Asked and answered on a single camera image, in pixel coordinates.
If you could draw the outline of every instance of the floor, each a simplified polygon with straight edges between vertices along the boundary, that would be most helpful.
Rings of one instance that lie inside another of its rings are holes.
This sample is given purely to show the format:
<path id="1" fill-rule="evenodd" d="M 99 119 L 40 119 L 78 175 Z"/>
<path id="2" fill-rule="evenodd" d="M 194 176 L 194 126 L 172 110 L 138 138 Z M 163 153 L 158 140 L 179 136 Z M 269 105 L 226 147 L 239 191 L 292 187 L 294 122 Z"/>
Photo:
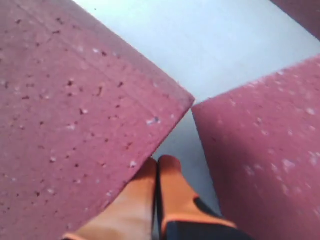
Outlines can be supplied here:
<path id="1" fill-rule="evenodd" d="M 74 0 L 200 103 L 320 53 L 320 42 L 269 0 Z M 191 112 L 154 154 L 182 162 L 220 212 Z"/>

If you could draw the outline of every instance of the gray floor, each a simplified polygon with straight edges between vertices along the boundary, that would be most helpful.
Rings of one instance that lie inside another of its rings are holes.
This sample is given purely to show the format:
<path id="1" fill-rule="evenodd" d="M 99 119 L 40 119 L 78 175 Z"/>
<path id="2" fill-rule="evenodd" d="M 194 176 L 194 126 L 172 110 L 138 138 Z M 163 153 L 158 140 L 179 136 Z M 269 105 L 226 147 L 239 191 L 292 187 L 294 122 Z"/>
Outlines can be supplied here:
<path id="1" fill-rule="evenodd" d="M 200 103 L 320 53 L 320 42 L 269 0 L 74 0 Z M 182 161 L 189 183 L 219 211 L 189 112 L 154 154 Z"/>

